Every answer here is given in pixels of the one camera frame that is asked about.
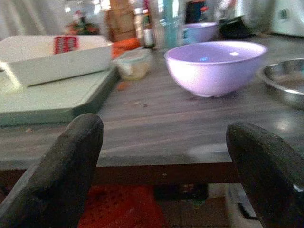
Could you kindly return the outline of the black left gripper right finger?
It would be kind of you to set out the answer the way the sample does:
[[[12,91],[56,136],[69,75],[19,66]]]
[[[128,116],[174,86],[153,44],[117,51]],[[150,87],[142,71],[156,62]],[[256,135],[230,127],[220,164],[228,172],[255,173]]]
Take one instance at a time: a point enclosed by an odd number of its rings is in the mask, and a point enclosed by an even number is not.
[[[226,130],[229,155],[265,228],[304,226],[304,158],[281,137],[235,122]]]

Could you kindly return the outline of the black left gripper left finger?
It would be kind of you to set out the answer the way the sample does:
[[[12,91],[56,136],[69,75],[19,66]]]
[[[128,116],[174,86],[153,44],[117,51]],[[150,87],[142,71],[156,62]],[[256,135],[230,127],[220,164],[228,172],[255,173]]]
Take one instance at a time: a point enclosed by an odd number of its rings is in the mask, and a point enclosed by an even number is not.
[[[103,145],[104,124],[82,114],[18,179],[0,205],[3,228],[76,228]]]

